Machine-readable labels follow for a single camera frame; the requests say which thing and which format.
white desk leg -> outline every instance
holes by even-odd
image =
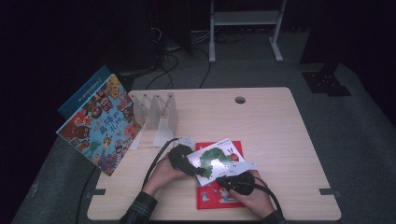
[[[214,63],[216,61],[215,52],[215,3],[214,0],[210,6],[210,41],[209,41],[209,62]]]
[[[283,57],[282,57],[282,54],[280,53],[280,50],[279,50],[279,47],[277,46],[276,41],[277,41],[277,37],[279,35],[280,25],[282,24],[283,15],[285,14],[286,2],[287,2],[287,0],[283,0],[282,6],[280,7],[280,10],[279,10],[279,14],[277,15],[274,36],[271,36],[269,38],[270,39],[271,48],[273,49],[273,52],[274,52],[275,57],[276,57],[276,61],[279,62],[279,63],[283,63]]]

shelf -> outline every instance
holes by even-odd
[[[215,12],[214,25],[276,24],[278,15],[278,10]]]

person's right hand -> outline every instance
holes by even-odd
[[[262,179],[257,170],[251,170],[250,172],[253,174],[253,176]],[[255,184],[266,187],[266,184],[264,185],[257,178],[254,178]],[[250,212],[260,218],[267,217],[275,211],[271,203],[270,196],[260,189],[254,189],[249,195],[239,194],[235,190],[230,189],[230,194],[239,202],[244,204],[250,210]]]

grommet hole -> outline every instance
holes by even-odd
[[[235,97],[235,101],[236,101],[237,104],[242,105],[242,104],[244,104],[247,100],[245,99],[245,97],[237,96],[237,97]]]

hand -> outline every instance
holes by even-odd
[[[251,170],[250,172],[253,174],[253,176],[262,179],[257,170]],[[266,184],[264,185],[257,178],[254,178],[255,184],[266,187]],[[260,218],[267,217],[275,211],[271,203],[270,196],[260,189],[254,189],[253,192],[251,192],[251,194],[249,195],[242,195],[231,189],[230,194],[239,202],[244,204],[251,213]]]
[[[182,171],[175,170],[172,167],[171,162],[168,159],[168,154],[166,154],[157,163],[157,166],[148,179],[147,184],[142,188],[142,191],[154,197],[158,189],[185,176],[188,175],[184,174]]]

